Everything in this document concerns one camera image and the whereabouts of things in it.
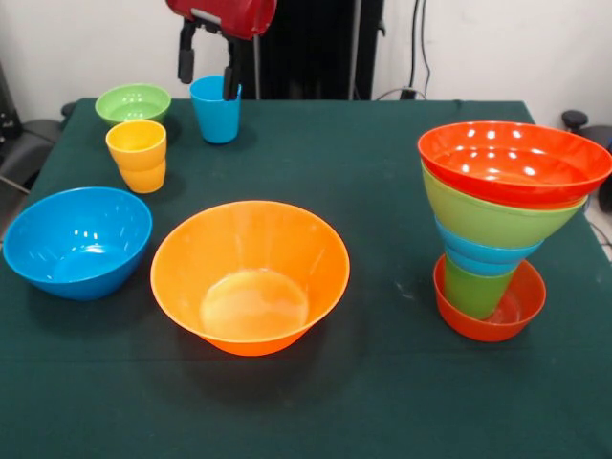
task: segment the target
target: green bowl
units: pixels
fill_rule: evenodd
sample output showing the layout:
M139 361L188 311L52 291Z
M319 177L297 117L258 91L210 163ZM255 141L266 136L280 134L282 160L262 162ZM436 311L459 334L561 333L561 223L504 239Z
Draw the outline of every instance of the green bowl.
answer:
M423 179L431 208L442 225L477 244L518 249L546 239L574 216L586 201L570 208L510 208L477 199L436 179L425 165Z
M462 313L482 320L493 314L515 271L492 276L468 273L459 268L447 253L444 296Z
M128 120L162 122L171 102L172 96L154 84L125 84L102 94L96 113L111 126Z

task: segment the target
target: cup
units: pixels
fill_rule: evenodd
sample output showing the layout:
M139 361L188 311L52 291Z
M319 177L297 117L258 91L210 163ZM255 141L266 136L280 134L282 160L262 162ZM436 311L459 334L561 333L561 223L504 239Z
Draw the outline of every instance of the cup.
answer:
M456 235L446 229L437 218L435 222L444 240L448 258L464 271L477 275L501 275L514 271L523 259L544 242L518 249L485 246Z
M445 265L445 297L459 311L477 319L493 314L516 271L477 275L459 268L448 254Z
M200 132L210 143L228 143L238 136L242 86L236 99L224 100L223 81L222 76L205 76L189 88Z
M106 134L106 145L121 177L135 193L152 193L164 185L165 128L152 120L131 120Z

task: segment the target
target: green tablecloth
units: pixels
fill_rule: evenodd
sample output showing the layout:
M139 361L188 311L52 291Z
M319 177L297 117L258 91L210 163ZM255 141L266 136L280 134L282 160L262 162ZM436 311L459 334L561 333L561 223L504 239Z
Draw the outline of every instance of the green tablecloth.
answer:
M0 457L586 458L612 456L612 271L578 215L532 257L544 311L517 338L464 339L437 314L442 252L415 142L459 120L530 120L521 103L245 102L239 139L198 135L176 100L166 185L142 196L142 265L91 303L43 294L0 263ZM125 188L83 100L30 203ZM289 349L226 355L155 303L166 234L220 203L273 199L332 224L351 256L336 310Z

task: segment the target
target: plastic cup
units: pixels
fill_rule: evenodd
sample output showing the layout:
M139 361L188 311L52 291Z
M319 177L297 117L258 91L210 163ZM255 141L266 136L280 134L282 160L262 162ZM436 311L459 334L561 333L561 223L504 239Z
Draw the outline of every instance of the plastic cup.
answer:
M151 120L120 123L106 134L106 145L121 177L135 193L152 193L164 185L165 128Z
M234 100L223 99L223 77L205 76L189 89L200 132L210 143L228 143L238 136L242 86Z
M520 333L544 307L544 280L533 265L523 260L495 312L486 320L467 316L458 311L445 297L445 260L446 257L442 255L433 270L438 311L448 326L464 337L485 342L510 339Z
M514 271L502 275L476 275L459 268L447 255L445 296L464 314L483 319L495 311Z
M437 218L436 226L444 240L448 258L459 268L478 275L501 275L515 270L518 264L536 251L543 242L519 249L502 249L476 244L457 236L444 228Z

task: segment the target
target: bowl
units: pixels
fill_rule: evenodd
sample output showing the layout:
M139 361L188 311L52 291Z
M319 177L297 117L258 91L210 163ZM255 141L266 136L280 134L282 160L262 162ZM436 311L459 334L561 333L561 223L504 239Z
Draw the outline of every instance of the bowl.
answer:
M138 266L151 212L126 191L91 186L48 196L11 223L3 254L35 287L68 299L110 295Z
M118 86L96 101L96 113L111 126L130 120L163 122L172 96L154 84L133 83Z
M446 257L442 255L433 269L433 283L440 315L455 332L478 341L496 342L518 335L542 310L546 286L531 263L524 260L514 272L506 293L493 314L485 320L472 318L456 309L445 297Z
M511 208L474 198L436 179L422 164L427 198L440 223L477 244L520 249L546 239L579 211L579 203L554 210Z
M536 251L543 241L520 249L484 246L464 239L435 219L444 240L448 258L459 268L478 275L501 275L516 269L518 264Z
M440 181L517 208L571 207L612 172L612 157L600 145L534 124L448 124L425 132L418 146Z
M168 317L240 356L293 344L332 311L348 278L348 253L332 227L274 201L193 215L167 235L151 266Z
M457 266L447 253L445 296L467 316L484 319L493 314L513 276L514 270L501 275L470 273Z

